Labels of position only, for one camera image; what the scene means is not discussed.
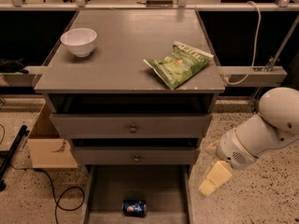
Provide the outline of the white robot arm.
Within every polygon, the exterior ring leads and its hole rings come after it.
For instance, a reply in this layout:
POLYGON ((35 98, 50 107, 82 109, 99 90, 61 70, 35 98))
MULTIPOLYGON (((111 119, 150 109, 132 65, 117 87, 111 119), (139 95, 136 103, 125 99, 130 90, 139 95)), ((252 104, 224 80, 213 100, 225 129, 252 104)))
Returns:
POLYGON ((211 143, 206 152, 214 157, 198 187, 206 197, 226 183, 235 170, 245 169, 263 154, 299 141, 299 91, 278 87, 259 100, 250 119, 211 143))

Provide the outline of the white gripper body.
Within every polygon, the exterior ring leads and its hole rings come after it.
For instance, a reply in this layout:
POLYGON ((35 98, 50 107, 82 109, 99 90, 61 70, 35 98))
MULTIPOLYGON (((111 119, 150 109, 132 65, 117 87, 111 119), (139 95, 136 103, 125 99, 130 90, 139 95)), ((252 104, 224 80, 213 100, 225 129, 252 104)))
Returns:
POLYGON ((241 144, 236 134, 236 129, 225 133, 216 147, 216 155, 219 159, 227 161, 236 170, 245 169, 257 161, 241 144))

